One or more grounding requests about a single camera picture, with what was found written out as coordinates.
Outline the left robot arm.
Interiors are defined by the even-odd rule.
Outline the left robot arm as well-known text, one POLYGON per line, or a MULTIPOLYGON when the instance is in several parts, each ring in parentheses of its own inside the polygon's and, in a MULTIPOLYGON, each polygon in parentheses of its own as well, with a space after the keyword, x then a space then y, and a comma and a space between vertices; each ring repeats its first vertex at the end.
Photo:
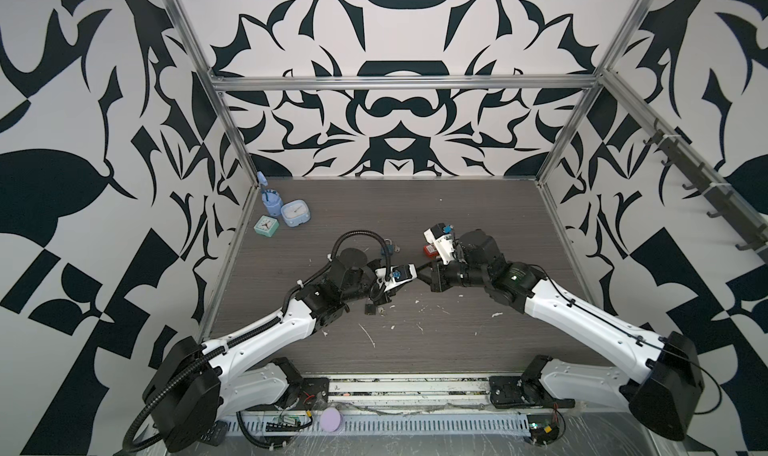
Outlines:
POLYGON ((268 364, 263 382, 245 378, 248 369, 328 326, 352 301, 388 303, 417 276, 414 265, 395 266, 389 254, 370 260, 361 250, 343 247, 362 233, 342 234, 326 263, 291 287, 281 307, 268 316, 223 337, 203 342, 187 337, 176 343, 144 390, 145 406, 126 431, 123 453, 159 442, 170 452, 183 450, 211 431, 220 417, 277 402, 293 382, 292 367, 268 364))

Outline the red safety padlock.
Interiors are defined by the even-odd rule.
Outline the red safety padlock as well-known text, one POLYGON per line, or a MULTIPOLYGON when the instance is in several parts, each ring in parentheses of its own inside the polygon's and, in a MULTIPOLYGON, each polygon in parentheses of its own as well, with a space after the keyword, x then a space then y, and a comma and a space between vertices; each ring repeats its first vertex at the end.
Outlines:
POLYGON ((424 246, 423 251, 429 258, 438 256, 438 251, 433 244, 427 244, 424 246))

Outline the small black padlock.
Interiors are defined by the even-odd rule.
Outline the small black padlock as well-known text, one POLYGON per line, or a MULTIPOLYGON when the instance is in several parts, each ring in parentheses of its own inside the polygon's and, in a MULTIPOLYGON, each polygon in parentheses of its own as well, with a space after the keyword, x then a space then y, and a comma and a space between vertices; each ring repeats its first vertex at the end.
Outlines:
POLYGON ((378 305, 375 303, 366 303, 364 306, 364 314, 373 316, 378 313, 378 305))

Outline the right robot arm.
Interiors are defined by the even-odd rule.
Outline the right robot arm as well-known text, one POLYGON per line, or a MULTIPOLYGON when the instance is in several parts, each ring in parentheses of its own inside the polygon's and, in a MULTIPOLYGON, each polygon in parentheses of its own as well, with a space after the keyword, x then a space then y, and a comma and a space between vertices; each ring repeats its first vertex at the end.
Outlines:
POLYGON ((512 261, 481 229, 462 236, 438 223, 423 234, 436 254, 424 282, 432 291, 482 289, 495 302, 545 322, 607 360, 605 367, 551 358, 536 365, 534 382, 555 399, 594 402, 629 412, 653 433, 672 441, 686 438, 709 386, 715 407, 725 392, 699 362, 693 341, 673 331, 666 336, 626 322, 576 296, 539 264, 512 261))

